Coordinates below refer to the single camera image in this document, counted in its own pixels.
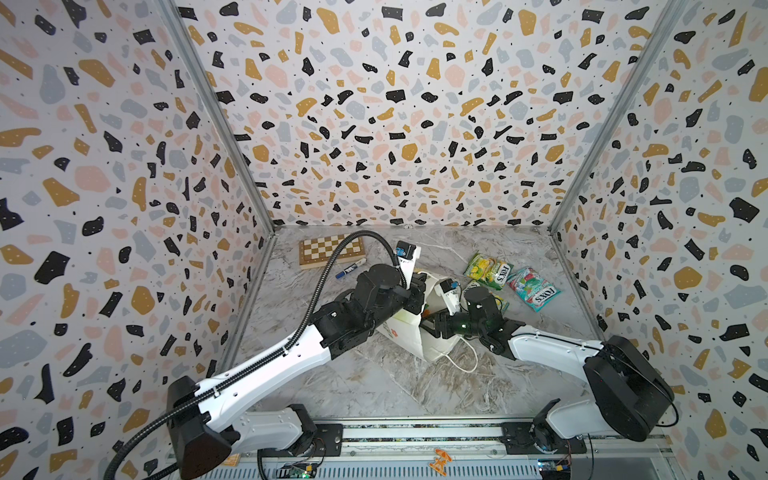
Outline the yellow green snack packet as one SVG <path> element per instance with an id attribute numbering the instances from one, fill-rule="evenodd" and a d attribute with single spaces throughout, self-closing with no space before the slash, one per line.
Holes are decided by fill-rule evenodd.
<path id="1" fill-rule="evenodd" d="M 476 252 L 470 259 L 464 275 L 486 287 L 501 290 L 512 270 L 512 263 Z"/>
<path id="2" fill-rule="evenodd" d="M 466 285 L 466 287 L 464 288 L 464 291 L 462 293 L 460 303 L 461 303 L 461 306 L 464 309 L 467 309 L 465 293 L 466 293 L 467 290 L 472 289 L 472 288 L 480 288 L 481 290 L 488 291 L 491 294 L 491 296 L 495 299 L 496 305 L 497 305 L 500 313 L 502 315 L 504 315 L 507 312 L 507 309 L 509 308 L 510 303 L 506 299 L 501 297 L 497 292 L 493 291 L 492 289 L 489 289 L 485 285 L 483 285 L 483 284 L 481 284 L 481 283 L 479 283 L 479 282 L 477 282 L 475 280 L 469 282 Z"/>

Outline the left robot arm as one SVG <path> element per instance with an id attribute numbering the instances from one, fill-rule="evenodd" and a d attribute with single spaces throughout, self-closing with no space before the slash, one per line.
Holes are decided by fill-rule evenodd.
<path id="1" fill-rule="evenodd" d="M 179 476 L 198 478 L 230 455 L 248 450 L 292 455 L 307 450 L 316 426 L 304 406 L 254 416 L 248 410 L 293 378 L 361 345 L 396 313 L 421 313 L 426 282 L 426 274 L 415 273 L 404 288 L 399 269 L 374 265 L 358 276 L 354 288 L 312 313 L 305 329 L 283 343 L 214 377 L 174 381 L 168 408 L 192 404 L 168 423 Z"/>

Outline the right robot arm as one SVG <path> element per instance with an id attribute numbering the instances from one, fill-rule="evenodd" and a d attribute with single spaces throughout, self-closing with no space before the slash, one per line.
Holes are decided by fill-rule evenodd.
<path id="1" fill-rule="evenodd" d="M 494 355 L 543 365 L 588 386 L 586 398 L 553 399 L 533 418 L 526 443 L 543 453 L 592 434 L 643 442 L 676 408 L 671 387 L 628 339 L 614 335 L 600 342 L 541 331 L 504 317 L 482 287 L 466 290 L 463 306 L 427 315 L 421 327 L 439 339 L 476 338 Z"/>

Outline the white paper bag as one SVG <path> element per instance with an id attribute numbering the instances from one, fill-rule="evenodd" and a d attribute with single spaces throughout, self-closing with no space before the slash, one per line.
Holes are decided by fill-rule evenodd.
<path id="1" fill-rule="evenodd" d="M 445 358 L 458 370 L 464 373 L 473 373 L 479 365 L 479 357 L 475 348 L 459 335 L 450 339 L 433 337 L 431 335 L 431 320 L 427 320 L 433 313 L 446 309 L 435 290 L 435 286 L 440 280 L 448 277 L 438 277 L 428 271 L 421 271 L 417 274 L 420 273 L 425 277 L 426 284 L 425 305 L 422 314 L 413 315 L 404 309 L 400 310 L 379 326 L 377 331 L 419 359 L 433 363 L 440 358 Z M 463 368 L 450 356 L 454 347 L 460 342 L 465 343 L 474 356 L 474 365 L 471 369 Z"/>

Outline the green teal snack packet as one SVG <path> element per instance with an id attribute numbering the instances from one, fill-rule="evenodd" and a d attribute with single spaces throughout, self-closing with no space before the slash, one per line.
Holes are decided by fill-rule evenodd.
<path id="1" fill-rule="evenodd" d="M 560 290 L 554 284 L 531 267 L 515 272 L 509 278 L 508 284 L 535 312 L 539 312 L 560 294 Z"/>

